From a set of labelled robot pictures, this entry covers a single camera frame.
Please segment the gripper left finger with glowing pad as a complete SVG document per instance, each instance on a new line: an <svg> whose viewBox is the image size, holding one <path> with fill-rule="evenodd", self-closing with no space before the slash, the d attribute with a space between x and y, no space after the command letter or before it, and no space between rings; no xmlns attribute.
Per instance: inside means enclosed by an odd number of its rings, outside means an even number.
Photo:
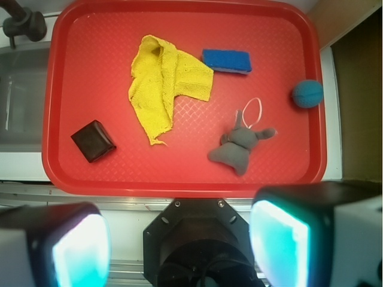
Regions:
<svg viewBox="0 0 383 287"><path fill-rule="evenodd" d="M1 286L105 286L107 220L88 202L1 209Z"/></svg>

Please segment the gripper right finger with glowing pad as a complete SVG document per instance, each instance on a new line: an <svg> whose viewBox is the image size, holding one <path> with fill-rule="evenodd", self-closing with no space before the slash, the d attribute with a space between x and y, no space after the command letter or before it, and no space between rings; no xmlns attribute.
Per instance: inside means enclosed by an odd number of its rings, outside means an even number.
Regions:
<svg viewBox="0 0 383 287"><path fill-rule="evenodd" d="M272 286L381 286L382 184L268 186L254 197L249 237Z"/></svg>

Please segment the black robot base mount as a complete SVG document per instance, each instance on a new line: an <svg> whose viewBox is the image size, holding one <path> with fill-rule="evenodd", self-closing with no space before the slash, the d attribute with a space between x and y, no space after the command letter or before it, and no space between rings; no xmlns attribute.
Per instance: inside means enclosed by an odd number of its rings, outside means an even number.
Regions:
<svg viewBox="0 0 383 287"><path fill-rule="evenodd" d="M175 199L146 227L143 275L153 286L264 286L249 225L223 199Z"/></svg>

